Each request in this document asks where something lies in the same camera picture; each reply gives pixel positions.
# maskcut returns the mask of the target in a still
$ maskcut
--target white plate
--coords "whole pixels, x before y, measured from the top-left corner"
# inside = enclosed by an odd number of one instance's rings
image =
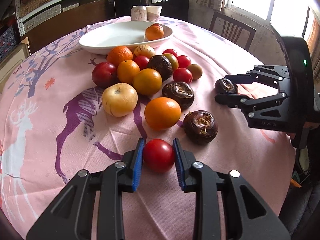
[[[156,48],[168,41],[173,36],[173,31],[170,27],[161,25],[164,36],[159,40],[147,41],[145,31],[152,24],[154,23],[143,21],[108,24],[83,35],[79,44],[88,52],[101,55],[107,55],[114,47],[122,45],[129,49],[135,49],[144,44]]]

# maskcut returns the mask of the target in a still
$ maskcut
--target white deer print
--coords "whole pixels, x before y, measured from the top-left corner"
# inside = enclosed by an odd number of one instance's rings
[[[20,219],[23,222],[24,222],[24,219],[20,213],[20,209],[18,206],[18,200],[17,200],[17,198],[18,198],[17,184],[19,185],[21,191],[23,192],[24,198],[25,198],[26,202],[28,203],[33,215],[35,216],[36,219],[38,218],[38,215],[33,210],[32,206],[29,202],[28,195],[27,195],[27,192],[22,184],[21,175],[20,175],[20,169],[23,165],[25,147],[26,147],[26,131],[31,130],[33,127],[32,123],[30,121],[29,115],[34,113],[36,110],[37,110],[36,104],[32,104],[31,102],[29,102],[29,106],[27,107],[27,103],[25,100],[25,102],[19,107],[19,110],[17,112],[17,121],[13,120],[14,119],[13,114],[14,114],[15,110],[12,111],[12,113],[10,115],[10,122],[13,125],[16,125],[17,127],[19,127],[17,139],[13,144],[11,144],[9,146],[9,148],[7,148],[2,153],[2,156],[1,156],[1,169],[2,169],[1,195],[3,196],[3,202],[4,202],[4,205],[5,205],[8,213],[10,215],[12,215],[12,217],[15,219],[12,211],[10,210],[9,206],[7,205],[7,201],[4,196],[4,187],[3,187],[4,178],[6,176],[9,176],[13,180],[13,192],[14,192],[14,196],[15,196],[15,201],[16,201],[16,205],[18,208]]]

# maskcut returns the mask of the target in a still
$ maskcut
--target orange on plate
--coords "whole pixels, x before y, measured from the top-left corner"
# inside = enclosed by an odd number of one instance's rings
[[[162,26],[152,25],[146,29],[145,35],[149,41],[159,40],[164,35],[163,28]]]
[[[132,51],[126,46],[118,46],[113,48],[108,56],[107,61],[118,67],[118,65],[124,60],[132,60]]]
[[[152,96],[162,85],[162,78],[158,71],[146,68],[141,70],[133,79],[134,89],[142,95]]]
[[[117,69],[117,75],[120,82],[132,85],[134,77],[139,73],[140,68],[133,60],[121,62]]]
[[[155,98],[147,104],[144,117],[153,130],[166,130],[179,121],[181,108],[171,98]]]

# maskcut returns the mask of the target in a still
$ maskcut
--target white wall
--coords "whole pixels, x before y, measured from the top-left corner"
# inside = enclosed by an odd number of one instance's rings
[[[196,4],[196,0],[190,0],[190,23],[208,29],[213,13],[214,11],[212,9]],[[266,65],[286,65],[283,53],[272,31],[231,9],[226,9],[225,14],[256,29],[255,37],[249,49],[252,55]],[[221,33],[221,31],[219,32],[216,28],[214,28],[214,31],[218,34]],[[241,37],[239,38],[239,45],[246,42],[246,40],[244,40],[246,36],[244,35],[242,38],[243,40],[241,40]]]

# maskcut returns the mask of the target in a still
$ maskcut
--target pink tablecloth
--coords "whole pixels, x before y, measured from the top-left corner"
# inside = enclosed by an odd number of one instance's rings
[[[71,33],[33,54],[9,78],[0,99],[1,199],[12,225],[25,237],[77,171],[104,170],[134,149],[141,136],[169,143],[179,137],[184,149],[212,169],[239,170],[278,214],[294,163],[289,139],[281,132],[248,128],[239,109],[214,101],[213,86],[218,79],[244,73],[261,62],[219,35],[161,18],[162,24],[172,27],[174,37],[156,52],[174,48],[204,70],[202,78],[191,84],[196,99],[189,110],[213,113],[219,132],[214,141],[199,147],[179,125],[164,132],[151,130],[144,120],[145,100],[126,117],[104,114],[102,90],[91,79],[94,65],[104,57],[81,49],[78,41],[87,31],[127,20],[114,19]],[[255,98],[275,93],[259,84],[240,87],[239,92]],[[187,113],[183,112],[181,120]],[[126,238],[192,239],[194,207],[195,195],[180,191],[175,169],[158,175],[144,167],[138,191],[123,197]]]

